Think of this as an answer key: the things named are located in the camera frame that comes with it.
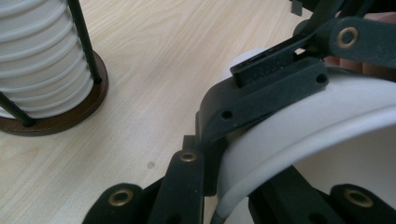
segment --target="white curved part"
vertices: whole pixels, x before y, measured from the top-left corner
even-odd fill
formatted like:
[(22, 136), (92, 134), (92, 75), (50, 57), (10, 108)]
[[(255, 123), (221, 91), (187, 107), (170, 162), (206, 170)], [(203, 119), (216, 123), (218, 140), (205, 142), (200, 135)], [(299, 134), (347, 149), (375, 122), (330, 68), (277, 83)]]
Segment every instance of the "white curved part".
[[(81, 103), (93, 81), (65, 0), (0, 4), (0, 92), (34, 119)], [(13, 119), (0, 108), (0, 117)]]
[[(219, 168), (219, 203), (216, 209), (219, 217), (226, 218), (254, 189), (304, 158), (321, 150), (332, 150), (351, 142), (352, 145), (355, 144), (354, 146), (362, 147), (355, 140), (370, 139), (373, 142), (378, 140), (376, 133), (389, 133), (387, 130), (396, 130), (395, 83), (357, 75), (339, 68), (329, 68), (329, 72), (330, 83), (324, 91), (276, 112), (272, 117), (236, 139), (227, 148)], [(386, 149), (395, 146), (395, 143), (396, 139), (391, 136), (388, 142), (374, 142), (373, 146), (377, 145), (378, 148), (371, 148), (375, 153), (387, 154), (385, 159), (388, 161), (383, 161), (386, 165), (378, 169), (376, 177), (380, 176), (381, 171), (390, 169), (390, 172), (386, 172), (388, 176), (383, 176), (385, 183), (388, 183), (384, 189), (387, 191), (385, 195), (393, 196), (391, 199), (393, 202), (389, 202), (390, 204), (396, 204), (394, 201), (396, 177), (395, 175), (389, 176), (396, 172), (393, 164), (396, 160), (396, 150)], [(359, 147), (354, 153), (367, 153), (367, 150), (360, 150)], [(368, 162), (370, 159), (366, 158), (365, 165), (371, 164)], [(333, 163), (333, 167), (338, 165), (337, 162), (327, 161), (327, 163)], [(324, 163), (326, 162), (320, 163), (314, 160), (306, 166), (302, 162), (298, 167), (306, 173), (310, 172), (310, 177), (315, 177), (320, 175), (316, 173), (318, 167), (311, 165), (320, 166)], [(371, 181), (354, 180), (354, 174), (360, 169), (357, 167), (352, 169), (348, 165), (351, 163), (340, 166), (346, 170), (338, 170), (338, 172), (349, 173), (352, 180), (349, 183), (371, 183)], [(327, 183), (323, 188), (328, 189), (329, 184), (334, 183)]]

